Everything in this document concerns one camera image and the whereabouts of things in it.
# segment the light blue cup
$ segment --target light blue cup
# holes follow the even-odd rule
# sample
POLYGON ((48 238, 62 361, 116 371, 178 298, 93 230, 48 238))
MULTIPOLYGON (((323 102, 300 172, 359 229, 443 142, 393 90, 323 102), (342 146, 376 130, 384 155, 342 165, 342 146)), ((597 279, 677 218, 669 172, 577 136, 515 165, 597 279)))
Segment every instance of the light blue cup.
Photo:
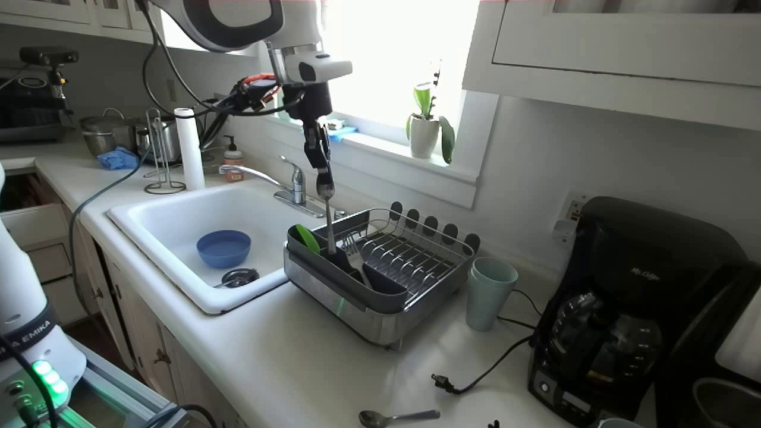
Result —
POLYGON ((495 256, 478 256, 468 276, 468 325, 472 330, 490 330, 515 282, 519 270, 510 264, 495 256))

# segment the white sink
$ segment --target white sink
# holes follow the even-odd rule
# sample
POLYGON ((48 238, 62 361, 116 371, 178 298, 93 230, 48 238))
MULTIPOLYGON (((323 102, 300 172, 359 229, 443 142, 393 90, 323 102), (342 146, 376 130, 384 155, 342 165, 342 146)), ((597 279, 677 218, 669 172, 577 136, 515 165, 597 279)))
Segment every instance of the white sink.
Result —
POLYGON ((286 282, 282 243, 292 223, 319 226, 308 217, 274 197, 258 180, 178 193, 141 204, 122 204, 107 217, 181 288, 204 314, 231 312, 286 282), (242 288, 214 288, 229 269, 206 266, 195 243, 211 230, 235 229, 252 238, 239 266, 258 279, 242 288))

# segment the kitchen counter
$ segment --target kitchen counter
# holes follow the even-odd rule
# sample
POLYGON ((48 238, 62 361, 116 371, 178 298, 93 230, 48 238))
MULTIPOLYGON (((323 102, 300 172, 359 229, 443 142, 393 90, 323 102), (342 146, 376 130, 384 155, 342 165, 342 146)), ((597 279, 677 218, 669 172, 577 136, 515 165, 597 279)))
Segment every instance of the kitchen counter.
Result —
MULTIPOLYGON (((0 148, 5 165, 10 157, 25 157, 17 159, 17 166, 36 165, 69 210, 125 174, 100 169, 76 141, 0 148)), ((415 425, 485 428, 496 419, 501 428, 569 425, 526 390, 529 364, 526 344, 468 395, 453 396, 432 387, 430 373, 444 373, 459 387, 468 386, 510 343, 527 336, 510 324, 496 324, 490 333, 471 330, 463 322, 463 292, 396 349, 363 343, 289 282, 231 314, 204 316, 105 217, 113 204, 167 197, 142 193, 155 180, 145 178, 147 172, 153 169, 93 199, 81 222, 116 264, 129 266, 123 273, 136 282, 136 292, 249 425, 355 428, 362 408, 400 414, 432 406, 443 419, 415 425)), ((547 291, 532 279, 520 281, 520 288, 547 291)), ((503 314, 535 322, 519 295, 510 295, 503 314)))

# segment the black coffee maker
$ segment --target black coffee maker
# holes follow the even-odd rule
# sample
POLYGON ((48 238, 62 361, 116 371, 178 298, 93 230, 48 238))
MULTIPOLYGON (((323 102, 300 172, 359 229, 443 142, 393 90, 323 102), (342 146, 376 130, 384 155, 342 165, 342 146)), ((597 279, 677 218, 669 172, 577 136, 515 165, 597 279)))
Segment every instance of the black coffee maker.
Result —
POLYGON ((527 390, 576 425, 634 419, 670 349, 746 264, 720 229, 594 197, 537 325, 527 390))

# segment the metal dish rack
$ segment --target metal dish rack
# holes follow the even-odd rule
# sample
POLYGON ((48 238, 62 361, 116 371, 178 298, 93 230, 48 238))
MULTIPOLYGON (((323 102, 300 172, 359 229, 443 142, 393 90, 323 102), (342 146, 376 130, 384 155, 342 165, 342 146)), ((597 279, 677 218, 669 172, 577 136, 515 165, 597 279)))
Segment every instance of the metal dish rack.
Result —
POLYGON ((344 264, 325 255, 327 230, 311 230, 321 251, 308 251, 295 229, 287 230, 282 269, 287 279, 336 318, 374 344, 396 344, 466 281, 478 236, 457 239, 440 234, 415 210, 368 210, 332 223, 344 264))

